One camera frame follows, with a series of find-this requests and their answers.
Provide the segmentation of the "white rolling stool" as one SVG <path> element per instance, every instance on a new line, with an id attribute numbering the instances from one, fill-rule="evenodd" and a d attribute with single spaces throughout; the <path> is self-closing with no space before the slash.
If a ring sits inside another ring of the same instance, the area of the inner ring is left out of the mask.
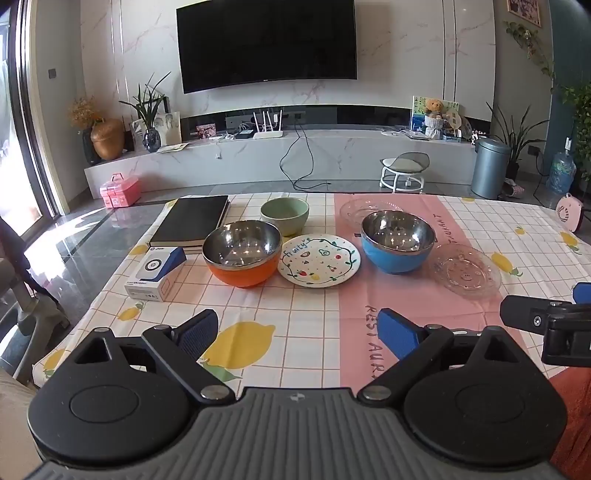
<path id="1" fill-rule="evenodd" d="M 424 152 L 405 152 L 396 158 L 381 160 L 380 187 L 393 193 L 422 193 L 425 187 L 423 173 L 431 160 Z"/>

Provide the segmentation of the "pink storage box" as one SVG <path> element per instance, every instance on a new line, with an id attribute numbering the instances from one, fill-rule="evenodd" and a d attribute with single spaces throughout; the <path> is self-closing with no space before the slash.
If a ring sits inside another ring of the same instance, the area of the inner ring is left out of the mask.
<path id="1" fill-rule="evenodd" d="M 100 196 L 106 209 L 130 207 L 141 196 L 139 178 L 124 177 L 121 173 L 115 173 L 100 187 Z"/>

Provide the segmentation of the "framed wall picture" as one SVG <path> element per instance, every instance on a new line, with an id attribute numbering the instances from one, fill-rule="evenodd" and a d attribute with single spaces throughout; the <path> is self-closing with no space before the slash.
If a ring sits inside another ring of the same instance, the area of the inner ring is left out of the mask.
<path id="1" fill-rule="evenodd" d="M 537 27 L 542 26 L 538 0 L 507 0 L 507 9 Z"/>

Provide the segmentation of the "white fruity painted plate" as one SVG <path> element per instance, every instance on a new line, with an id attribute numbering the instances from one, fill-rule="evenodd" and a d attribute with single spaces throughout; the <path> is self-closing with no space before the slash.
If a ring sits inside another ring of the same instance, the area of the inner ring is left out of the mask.
<path id="1" fill-rule="evenodd" d="M 301 235 L 283 244 L 277 271 L 305 288 L 329 288 L 348 281 L 361 265 L 353 243 L 331 234 Z"/>

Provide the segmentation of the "white photo frame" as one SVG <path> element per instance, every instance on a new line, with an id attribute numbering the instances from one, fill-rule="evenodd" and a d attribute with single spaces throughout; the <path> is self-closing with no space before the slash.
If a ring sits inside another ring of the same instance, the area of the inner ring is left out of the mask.
<path id="1" fill-rule="evenodd" d="M 158 113 L 154 128 L 160 136 L 162 147 L 181 143 L 180 114 L 178 112 Z"/>

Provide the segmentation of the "blue steel bowl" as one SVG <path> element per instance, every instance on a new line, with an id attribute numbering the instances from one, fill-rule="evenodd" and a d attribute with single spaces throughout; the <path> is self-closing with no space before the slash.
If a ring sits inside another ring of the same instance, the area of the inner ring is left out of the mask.
<path id="1" fill-rule="evenodd" d="M 380 210 L 363 218 L 362 247 L 376 267 L 388 274 L 419 269 L 437 242 L 429 223 L 410 213 Z"/>

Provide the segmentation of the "clear glass plate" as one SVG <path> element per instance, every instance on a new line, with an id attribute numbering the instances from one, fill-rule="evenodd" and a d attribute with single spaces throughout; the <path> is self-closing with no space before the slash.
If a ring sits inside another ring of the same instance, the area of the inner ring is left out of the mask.
<path id="1" fill-rule="evenodd" d="M 339 216 L 353 230 L 360 231 L 363 219 L 372 213 L 383 210 L 401 211 L 402 208 L 386 200 L 356 198 L 342 205 L 341 209 L 339 209 Z"/>
<path id="2" fill-rule="evenodd" d="M 484 253 L 471 246 L 439 245 L 427 262 L 431 278 L 459 296 L 472 300 L 486 299 L 499 291 L 499 268 Z"/>

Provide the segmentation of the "white blue product box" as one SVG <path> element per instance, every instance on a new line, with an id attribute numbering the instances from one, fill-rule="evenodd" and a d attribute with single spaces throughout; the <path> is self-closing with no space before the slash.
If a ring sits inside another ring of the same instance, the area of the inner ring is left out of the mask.
<path id="1" fill-rule="evenodd" d="M 164 302 L 186 256 L 181 247 L 150 247 L 124 284 L 133 300 Z"/>

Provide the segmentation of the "grey metal trash can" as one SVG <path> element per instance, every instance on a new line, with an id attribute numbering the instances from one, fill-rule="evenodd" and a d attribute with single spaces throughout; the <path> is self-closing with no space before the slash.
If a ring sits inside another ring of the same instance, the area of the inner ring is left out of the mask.
<path id="1" fill-rule="evenodd" d="M 471 190 L 481 198 L 496 199 L 506 178 L 510 148 L 498 140 L 480 138 L 475 142 L 475 152 Z"/>

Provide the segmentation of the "golden brown vase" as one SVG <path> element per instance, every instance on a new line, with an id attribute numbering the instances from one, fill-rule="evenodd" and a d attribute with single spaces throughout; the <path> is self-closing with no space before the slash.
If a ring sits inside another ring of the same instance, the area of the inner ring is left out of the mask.
<path id="1" fill-rule="evenodd" d="M 118 119 L 99 121 L 92 127 L 90 139 L 96 153 L 102 160 L 115 160 L 123 153 L 123 123 Z"/>

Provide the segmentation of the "black wall television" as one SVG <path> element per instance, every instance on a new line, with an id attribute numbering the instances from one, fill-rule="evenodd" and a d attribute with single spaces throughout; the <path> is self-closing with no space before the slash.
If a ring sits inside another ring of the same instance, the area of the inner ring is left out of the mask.
<path id="1" fill-rule="evenodd" d="M 355 80 L 355 3 L 202 1 L 176 10 L 185 93 L 284 80 Z"/>

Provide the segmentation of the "blue vase with plant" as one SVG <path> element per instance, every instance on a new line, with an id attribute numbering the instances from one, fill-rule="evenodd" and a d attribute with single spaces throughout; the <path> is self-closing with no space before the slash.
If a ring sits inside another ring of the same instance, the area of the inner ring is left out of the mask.
<path id="1" fill-rule="evenodd" d="M 155 128 L 155 118 L 166 96 L 158 92 L 158 87 L 169 75 L 170 73 L 166 73 L 153 85 L 150 84 L 153 76 L 150 76 L 143 86 L 137 85 L 137 93 L 132 96 L 132 102 L 120 100 L 121 104 L 133 108 L 138 118 L 144 123 L 142 145 L 149 153 L 156 152 L 161 146 L 160 135 Z"/>

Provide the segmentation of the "blue water jug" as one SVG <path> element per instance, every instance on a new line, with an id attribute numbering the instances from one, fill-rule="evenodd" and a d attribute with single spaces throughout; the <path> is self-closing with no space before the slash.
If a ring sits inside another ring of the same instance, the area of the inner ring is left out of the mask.
<path id="1" fill-rule="evenodd" d="M 554 193 L 566 195 L 571 188 L 577 170 L 572 156 L 572 139 L 565 139 L 564 150 L 558 152 L 551 164 L 546 186 Z"/>

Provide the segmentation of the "pink round fan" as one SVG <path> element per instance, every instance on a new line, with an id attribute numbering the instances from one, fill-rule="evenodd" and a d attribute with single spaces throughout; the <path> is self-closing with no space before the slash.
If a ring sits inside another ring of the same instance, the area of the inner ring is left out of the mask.
<path id="1" fill-rule="evenodd" d="M 583 203 L 570 193 L 566 193 L 556 206 L 556 214 L 560 223 L 565 230 L 571 233 L 576 233 L 580 229 L 583 213 Z"/>

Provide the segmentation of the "potted floor plant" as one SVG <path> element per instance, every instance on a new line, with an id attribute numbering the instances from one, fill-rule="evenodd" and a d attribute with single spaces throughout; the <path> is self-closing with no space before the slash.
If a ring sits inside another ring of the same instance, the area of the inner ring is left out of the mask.
<path id="1" fill-rule="evenodd" d="M 509 148 L 506 178 L 515 180 L 519 172 L 519 162 L 523 150 L 529 146 L 546 142 L 542 138 L 530 138 L 530 133 L 536 128 L 546 125 L 549 120 L 528 124 L 527 117 L 531 109 L 530 106 L 526 108 L 520 120 L 516 121 L 513 115 L 506 116 L 500 107 L 494 107 L 489 103 L 486 105 L 492 114 L 493 123 L 501 129 L 501 133 L 494 134 L 493 137 Z"/>

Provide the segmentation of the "hanging vine plant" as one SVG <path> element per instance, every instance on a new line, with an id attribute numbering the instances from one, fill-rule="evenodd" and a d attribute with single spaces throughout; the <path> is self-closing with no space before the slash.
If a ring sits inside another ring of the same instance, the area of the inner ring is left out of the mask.
<path id="1" fill-rule="evenodd" d="M 586 16 L 556 20 L 552 52 L 539 42 L 538 31 L 515 21 L 506 32 L 542 74 L 551 79 L 551 108 L 545 143 L 547 158 L 559 150 L 559 141 L 573 140 L 575 179 L 590 181 L 590 19 Z"/>

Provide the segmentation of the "teddy bear toy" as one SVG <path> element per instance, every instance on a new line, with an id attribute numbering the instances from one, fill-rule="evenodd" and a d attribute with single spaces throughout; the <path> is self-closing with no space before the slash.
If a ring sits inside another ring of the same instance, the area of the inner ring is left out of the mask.
<path id="1" fill-rule="evenodd" d="M 444 105 L 439 99 L 428 98 L 425 101 L 425 135 L 433 140 L 440 140 L 444 128 Z"/>

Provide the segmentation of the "white wifi router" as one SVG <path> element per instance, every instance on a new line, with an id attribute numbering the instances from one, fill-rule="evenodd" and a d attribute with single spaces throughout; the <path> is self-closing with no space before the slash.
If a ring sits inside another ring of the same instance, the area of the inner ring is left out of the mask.
<path id="1" fill-rule="evenodd" d="M 256 140 L 273 139 L 283 137 L 283 112 L 264 110 L 252 114 L 256 131 L 253 138 Z"/>

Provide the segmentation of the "orange steel bowl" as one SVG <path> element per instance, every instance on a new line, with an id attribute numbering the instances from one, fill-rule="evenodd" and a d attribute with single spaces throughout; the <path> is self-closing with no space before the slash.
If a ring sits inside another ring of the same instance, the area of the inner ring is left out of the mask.
<path id="1" fill-rule="evenodd" d="M 224 284 L 250 288 L 263 284 L 276 272 L 283 251 L 283 236 L 273 224 L 242 220 L 211 232 L 202 255 L 212 275 Z"/>

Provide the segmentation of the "green ceramic bowl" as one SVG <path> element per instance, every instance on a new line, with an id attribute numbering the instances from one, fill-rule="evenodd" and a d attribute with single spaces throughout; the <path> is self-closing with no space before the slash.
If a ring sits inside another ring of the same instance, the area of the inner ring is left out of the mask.
<path id="1" fill-rule="evenodd" d="M 304 230 L 310 214 L 310 205 L 292 197 L 274 198 L 260 207 L 263 220 L 276 226 L 283 237 L 298 235 Z"/>

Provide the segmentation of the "black book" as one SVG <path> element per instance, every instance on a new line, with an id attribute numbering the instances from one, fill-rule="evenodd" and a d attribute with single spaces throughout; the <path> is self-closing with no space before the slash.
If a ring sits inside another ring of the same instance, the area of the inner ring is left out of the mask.
<path id="1" fill-rule="evenodd" d="M 224 222 L 228 195 L 177 199 L 149 241 L 150 247 L 180 247 L 199 253 L 207 236 Z"/>

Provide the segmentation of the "grey chair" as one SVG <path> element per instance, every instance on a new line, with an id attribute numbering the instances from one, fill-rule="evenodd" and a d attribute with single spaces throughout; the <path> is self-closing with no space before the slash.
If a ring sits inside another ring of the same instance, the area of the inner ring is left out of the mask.
<path id="1" fill-rule="evenodd" d="M 28 346 L 12 377 L 26 385 L 32 367 L 46 353 L 54 331 L 67 329 L 70 321 L 58 300 L 31 275 L 25 255 L 26 243 L 8 223 L 1 220 L 1 294 L 11 290 L 16 299 L 1 321 L 13 316 L 19 332 L 29 338 Z"/>

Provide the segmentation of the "dried yellow flowers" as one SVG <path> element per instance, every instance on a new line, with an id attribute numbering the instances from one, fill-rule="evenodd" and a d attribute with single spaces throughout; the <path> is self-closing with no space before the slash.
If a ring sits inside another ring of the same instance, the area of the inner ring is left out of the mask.
<path id="1" fill-rule="evenodd" d="M 68 108 L 68 118 L 70 124 L 79 131 L 92 128 L 96 123 L 103 121 L 93 97 L 77 98 Z"/>

